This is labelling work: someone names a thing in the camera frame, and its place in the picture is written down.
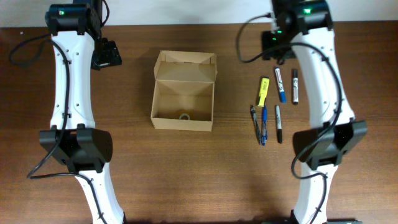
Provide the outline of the yellow highlighter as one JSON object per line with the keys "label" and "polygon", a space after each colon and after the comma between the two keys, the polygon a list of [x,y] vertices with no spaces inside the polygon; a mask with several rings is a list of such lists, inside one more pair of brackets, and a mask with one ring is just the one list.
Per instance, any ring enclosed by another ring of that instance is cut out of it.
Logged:
{"label": "yellow highlighter", "polygon": [[259,86],[259,93],[258,93],[258,97],[257,97],[257,105],[259,107],[265,106],[267,93],[268,93],[268,89],[269,89],[269,83],[270,83],[269,77],[261,78],[260,86]]}

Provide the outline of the black whiteboard marker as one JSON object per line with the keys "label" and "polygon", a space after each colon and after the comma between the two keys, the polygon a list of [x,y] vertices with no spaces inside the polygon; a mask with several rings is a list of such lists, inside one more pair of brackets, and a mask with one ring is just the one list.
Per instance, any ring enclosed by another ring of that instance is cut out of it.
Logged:
{"label": "black whiteboard marker", "polygon": [[294,105],[299,103],[299,83],[298,83],[298,70],[292,70],[292,102]]}

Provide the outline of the blue whiteboard marker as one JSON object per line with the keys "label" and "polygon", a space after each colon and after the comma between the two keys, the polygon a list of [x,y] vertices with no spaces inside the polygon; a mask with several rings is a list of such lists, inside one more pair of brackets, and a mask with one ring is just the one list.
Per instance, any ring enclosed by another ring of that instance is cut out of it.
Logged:
{"label": "blue whiteboard marker", "polygon": [[285,90],[284,90],[284,86],[283,86],[283,81],[282,81],[282,75],[280,72],[280,68],[279,67],[275,67],[274,68],[274,73],[275,73],[275,77],[276,77],[276,81],[277,81],[277,85],[278,85],[278,90],[279,90],[279,98],[280,98],[280,102],[281,103],[286,103],[286,95],[285,95]]}

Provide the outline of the cardboard box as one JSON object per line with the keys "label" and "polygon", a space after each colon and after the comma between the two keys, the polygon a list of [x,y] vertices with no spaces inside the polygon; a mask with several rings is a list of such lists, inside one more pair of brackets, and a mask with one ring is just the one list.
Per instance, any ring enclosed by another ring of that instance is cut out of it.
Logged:
{"label": "cardboard box", "polygon": [[[160,51],[150,114],[155,129],[211,131],[217,74],[214,53]],[[191,119],[179,120],[182,113]]]}

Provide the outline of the yellow tape roll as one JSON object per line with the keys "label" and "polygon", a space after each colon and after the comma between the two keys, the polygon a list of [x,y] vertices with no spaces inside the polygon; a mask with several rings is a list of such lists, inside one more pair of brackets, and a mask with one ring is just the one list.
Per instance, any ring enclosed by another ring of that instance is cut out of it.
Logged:
{"label": "yellow tape roll", "polygon": [[191,119],[191,117],[190,117],[190,115],[188,113],[182,113],[179,116],[179,120],[190,120],[190,119]]}

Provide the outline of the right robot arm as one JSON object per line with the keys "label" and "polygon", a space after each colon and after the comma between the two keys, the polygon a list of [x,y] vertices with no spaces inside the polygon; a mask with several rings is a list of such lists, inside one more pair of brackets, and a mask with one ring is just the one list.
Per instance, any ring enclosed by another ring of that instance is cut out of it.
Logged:
{"label": "right robot arm", "polygon": [[290,223],[327,223],[332,178],[348,152],[368,131],[346,98],[335,54],[335,33],[326,1],[272,1],[272,30],[262,36],[263,59],[296,58],[310,108],[310,129],[293,135],[291,168],[300,181]]}

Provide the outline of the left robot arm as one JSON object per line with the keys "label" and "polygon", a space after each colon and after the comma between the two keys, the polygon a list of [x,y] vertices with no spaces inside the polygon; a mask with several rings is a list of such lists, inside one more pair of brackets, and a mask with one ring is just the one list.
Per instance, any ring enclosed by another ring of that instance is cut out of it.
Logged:
{"label": "left robot arm", "polygon": [[120,65],[115,42],[101,29],[104,1],[53,4],[45,15],[55,53],[55,105],[40,145],[80,183],[93,223],[125,223],[110,175],[111,134],[96,128],[91,108],[91,71]]}

